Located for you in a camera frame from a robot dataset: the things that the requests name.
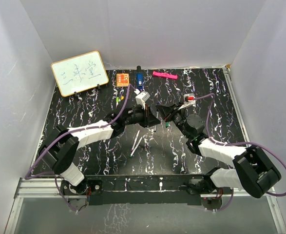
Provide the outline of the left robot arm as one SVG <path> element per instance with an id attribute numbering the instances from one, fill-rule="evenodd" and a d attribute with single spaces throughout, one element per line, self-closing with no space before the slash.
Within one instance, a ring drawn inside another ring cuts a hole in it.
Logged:
<path id="1" fill-rule="evenodd" d="M 75 194 L 87 190 L 87 179 L 73 163 L 76 151 L 94 142 L 115 138 L 124 132 L 127 125 L 139 124 L 153 127 L 161 121 L 149 111 L 148 106 L 137 105 L 111 112 L 104 119 L 83 127 L 57 126 L 42 143 L 38 155 L 55 175 L 63 177 Z"/>

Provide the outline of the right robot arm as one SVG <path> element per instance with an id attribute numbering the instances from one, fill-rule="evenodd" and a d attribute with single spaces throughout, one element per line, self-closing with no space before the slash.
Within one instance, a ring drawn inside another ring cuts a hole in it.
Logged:
<path id="1" fill-rule="evenodd" d="M 204 175 L 201 184 L 207 192 L 213 194 L 223 187 L 231 187 L 260 198 L 281 180 L 280 172 L 259 146 L 225 146 L 212 142 L 204 132 L 201 117 L 187 115 L 186 105 L 158 104 L 156 108 L 165 122 L 172 121 L 186 137 L 186 145 L 193 154 L 214 158 L 231 167 L 216 168 Z"/>

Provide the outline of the white pen magenta end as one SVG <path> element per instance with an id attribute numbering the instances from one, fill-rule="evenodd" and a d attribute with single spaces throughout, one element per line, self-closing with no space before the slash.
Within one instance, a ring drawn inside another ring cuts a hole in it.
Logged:
<path id="1" fill-rule="evenodd" d="M 139 133 L 140 133 L 140 130 L 137 131 L 137 134 L 136 134 L 136 136 L 135 136 L 135 138 L 134 138 L 134 142 L 133 142 L 133 146 L 132 146 L 132 148 L 131 148 L 131 151 L 133 151 L 134 148 L 135 148 L 135 146 L 136 146 L 136 142 L 137 142 Z"/>

